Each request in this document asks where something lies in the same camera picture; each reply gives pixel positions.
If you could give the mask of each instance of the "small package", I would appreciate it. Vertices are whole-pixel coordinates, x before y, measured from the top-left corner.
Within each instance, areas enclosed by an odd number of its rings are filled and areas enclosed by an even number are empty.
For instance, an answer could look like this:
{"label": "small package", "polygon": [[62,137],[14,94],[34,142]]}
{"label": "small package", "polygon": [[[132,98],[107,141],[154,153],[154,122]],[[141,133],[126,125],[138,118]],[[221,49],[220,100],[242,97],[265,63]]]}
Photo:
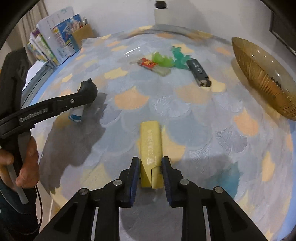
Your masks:
{"label": "small package", "polygon": [[162,145],[160,126],[157,121],[141,123],[141,186],[143,188],[163,188],[161,174]]}
{"label": "small package", "polygon": [[165,77],[168,74],[170,74],[169,68],[161,67],[161,66],[159,66],[159,64],[157,64],[149,59],[146,59],[146,58],[140,59],[138,61],[138,65],[140,65],[146,69],[149,69],[155,73],[158,73],[162,77]]}

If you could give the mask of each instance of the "black cable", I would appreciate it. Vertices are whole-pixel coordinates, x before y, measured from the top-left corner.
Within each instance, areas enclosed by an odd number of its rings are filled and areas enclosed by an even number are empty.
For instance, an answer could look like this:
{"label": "black cable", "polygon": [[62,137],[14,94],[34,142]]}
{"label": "black cable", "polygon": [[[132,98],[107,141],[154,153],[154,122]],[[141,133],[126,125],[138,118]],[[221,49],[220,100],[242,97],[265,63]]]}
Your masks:
{"label": "black cable", "polygon": [[40,223],[38,225],[38,227],[31,233],[28,233],[28,234],[25,234],[25,235],[31,235],[31,234],[34,234],[38,231],[38,229],[40,229],[41,227],[41,224],[42,224],[42,218],[43,218],[43,209],[42,209],[42,202],[41,202],[41,196],[40,196],[40,193],[39,193],[39,189],[37,187],[37,185],[35,186],[36,187],[36,191],[37,191],[37,194],[38,194],[38,198],[39,198],[39,203],[40,203]]}
{"label": "black cable", "polygon": [[37,184],[36,184],[36,190],[37,190],[37,193],[38,193],[38,198],[39,198],[39,203],[40,203],[40,223],[39,223],[38,228],[37,228],[37,229],[39,229],[41,227],[41,224],[42,224],[43,208],[42,208],[41,196],[40,196]]}

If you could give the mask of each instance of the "black lighter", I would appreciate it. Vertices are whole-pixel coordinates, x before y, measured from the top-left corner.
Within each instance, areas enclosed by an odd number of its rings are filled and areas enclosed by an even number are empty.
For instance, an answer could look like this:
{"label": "black lighter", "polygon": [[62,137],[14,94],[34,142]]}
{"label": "black lighter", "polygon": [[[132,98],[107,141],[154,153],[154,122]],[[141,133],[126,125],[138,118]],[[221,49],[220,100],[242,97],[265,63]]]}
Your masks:
{"label": "black lighter", "polygon": [[212,82],[209,80],[207,73],[204,71],[203,67],[200,65],[196,58],[187,60],[187,65],[191,70],[199,87],[210,87],[212,85]]}

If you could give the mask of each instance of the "book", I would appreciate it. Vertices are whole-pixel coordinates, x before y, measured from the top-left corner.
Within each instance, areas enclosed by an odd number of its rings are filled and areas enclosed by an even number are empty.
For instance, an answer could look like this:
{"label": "book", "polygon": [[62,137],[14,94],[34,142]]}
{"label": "book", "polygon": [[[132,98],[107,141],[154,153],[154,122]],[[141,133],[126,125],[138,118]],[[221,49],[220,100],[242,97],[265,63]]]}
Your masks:
{"label": "book", "polygon": [[78,51],[78,49],[74,47],[75,43],[72,43],[72,33],[75,30],[78,30],[81,26],[82,21],[79,14],[77,14],[59,23],[53,28],[53,32],[55,33],[57,40],[70,56]]}
{"label": "book", "polygon": [[34,40],[34,42],[38,45],[38,47],[42,50],[42,52],[46,55],[46,57],[51,62],[53,62],[55,66],[59,66],[58,60],[56,59],[55,55],[52,53],[52,51],[48,47],[43,36],[41,35],[41,33],[37,28],[31,32],[30,37]]}
{"label": "book", "polygon": [[69,54],[66,50],[61,46],[61,44],[56,39],[52,29],[57,26],[59,23],[65,21],[66,19],[72,17],[74,15],[74,11],[72,7],[67,7],[61,9],[52,15],[41,19],[37,23],[37,28],[43,38],[45,39],[48,47],[61,64],[63,63],[68,57]]}
{"label": "book", "polygon": [[43,62],[47,61],[46,56],[40,53],[30,42],[27,43],[27,48],[32,52],[37,60],[41,60]]}
{"label": "book", "polygon": [[39,52],[40,55],[43,56],[43,58],[46,59],[46,61],[48,60],[45,53],[42,52],[42,50],[39,48],[39,46],[36,44],[36,42],[32,38],[29,38],[29,43]]}

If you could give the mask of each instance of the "brown bowl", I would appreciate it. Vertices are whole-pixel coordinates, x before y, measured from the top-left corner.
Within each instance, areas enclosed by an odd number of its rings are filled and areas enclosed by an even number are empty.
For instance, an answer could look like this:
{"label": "brown bowl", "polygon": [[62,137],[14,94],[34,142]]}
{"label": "brown bowl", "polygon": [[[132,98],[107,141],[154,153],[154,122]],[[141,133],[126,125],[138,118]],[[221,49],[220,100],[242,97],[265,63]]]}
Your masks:
{"label": "brown bowl", "polygon": [[232,38],[237,62],[251,87],[281,115],[296,121],[296,83],[285,68],[254,43]]}

